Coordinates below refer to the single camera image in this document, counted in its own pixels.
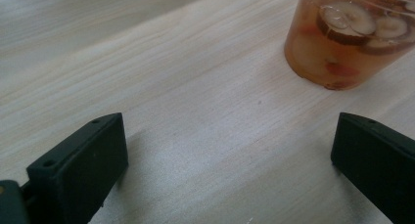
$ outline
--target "tabletop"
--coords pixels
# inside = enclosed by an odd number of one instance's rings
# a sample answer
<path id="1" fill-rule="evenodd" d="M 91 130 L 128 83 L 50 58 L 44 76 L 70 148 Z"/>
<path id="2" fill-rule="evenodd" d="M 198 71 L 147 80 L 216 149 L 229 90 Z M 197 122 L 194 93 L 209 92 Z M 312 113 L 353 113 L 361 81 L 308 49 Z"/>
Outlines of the tabletop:
<path id="1" fill-rule="evenodd" d="M 391 223 L 332 165 L 340 112 L 415 137 L 415 52 L 301 79 L 298 0 L 0 0 L 0 180 L 122 112 L 129 167 L 91 223 Z"/>

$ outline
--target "black plastic part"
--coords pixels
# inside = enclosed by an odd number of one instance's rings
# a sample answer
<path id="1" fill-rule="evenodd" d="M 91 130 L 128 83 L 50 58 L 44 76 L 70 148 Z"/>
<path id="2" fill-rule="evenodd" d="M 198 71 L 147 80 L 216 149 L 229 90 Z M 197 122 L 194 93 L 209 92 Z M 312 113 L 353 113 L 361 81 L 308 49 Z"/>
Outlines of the black plastic part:
<path id="1" fill-rule="evenodd" d="M 0 181 L 0 223 L 88 223 L 127 165 L 121 113 L 96 118 L 31 164 L 21 189 Z"/>
<path id="2" fill-rule="evenodd" d="M 0 181 L 0 223 L 29 224 L 23 194 L 15 181 Z"/>
<path id="3" fill-rule="evenodd" d="M 333 164 L 393 223 L 415 223 L 415 141 L 366 117 L 341 113 Z"/>

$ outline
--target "clear cup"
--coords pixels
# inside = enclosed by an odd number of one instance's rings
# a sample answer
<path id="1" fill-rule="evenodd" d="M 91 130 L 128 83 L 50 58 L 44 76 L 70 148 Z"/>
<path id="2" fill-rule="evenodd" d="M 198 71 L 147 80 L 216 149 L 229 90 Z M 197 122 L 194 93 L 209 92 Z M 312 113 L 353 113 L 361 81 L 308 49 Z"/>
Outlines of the clear cup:
<path id="1" fill-rule="evenodd" d="M 363 83 L 415 45 L 415 0 L 300 0 L 285 56 L 331 90 Z"/>

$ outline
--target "wooden table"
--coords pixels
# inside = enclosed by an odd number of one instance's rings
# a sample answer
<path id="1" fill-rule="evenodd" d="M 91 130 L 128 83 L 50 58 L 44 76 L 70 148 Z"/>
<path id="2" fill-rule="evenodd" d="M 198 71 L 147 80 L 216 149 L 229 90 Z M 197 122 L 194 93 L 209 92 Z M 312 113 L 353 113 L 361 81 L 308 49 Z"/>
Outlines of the wooden table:
<path id="1" fill-rule="evenodd" d="M 0 179 L 122 112 L 91 223 L 390 223 L 330 161 L 340 112 L 415 137 L 415 53 L 344 92 L 298 78 L 298 0 L 0 0 Z"/>

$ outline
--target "plastic cup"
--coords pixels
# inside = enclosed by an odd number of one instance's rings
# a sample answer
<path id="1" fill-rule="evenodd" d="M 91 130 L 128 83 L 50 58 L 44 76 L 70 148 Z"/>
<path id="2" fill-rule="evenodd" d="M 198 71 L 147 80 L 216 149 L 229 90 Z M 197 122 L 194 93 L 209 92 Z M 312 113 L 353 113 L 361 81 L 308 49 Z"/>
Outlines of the plastic cup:
<path id="1" fill-rule="evenodd" d="M 300 0 L 285 56 L 331 90 L 358 86 L 415 45 L 415 0 Z"/>

